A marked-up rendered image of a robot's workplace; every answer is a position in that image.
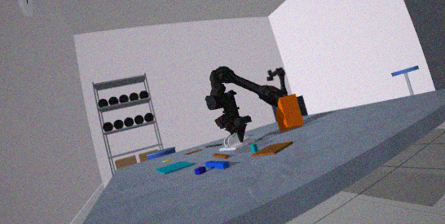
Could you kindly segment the small teal cylinder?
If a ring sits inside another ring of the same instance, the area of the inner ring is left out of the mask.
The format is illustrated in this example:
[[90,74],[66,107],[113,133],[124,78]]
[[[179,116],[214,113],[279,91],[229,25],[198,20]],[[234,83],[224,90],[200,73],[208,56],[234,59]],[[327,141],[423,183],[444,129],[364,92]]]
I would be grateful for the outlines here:
[[258,151],[258,148],[257,148],[258,145],[256,143],[251,144],[250,146],[251,146],[252,152],[257,152]]

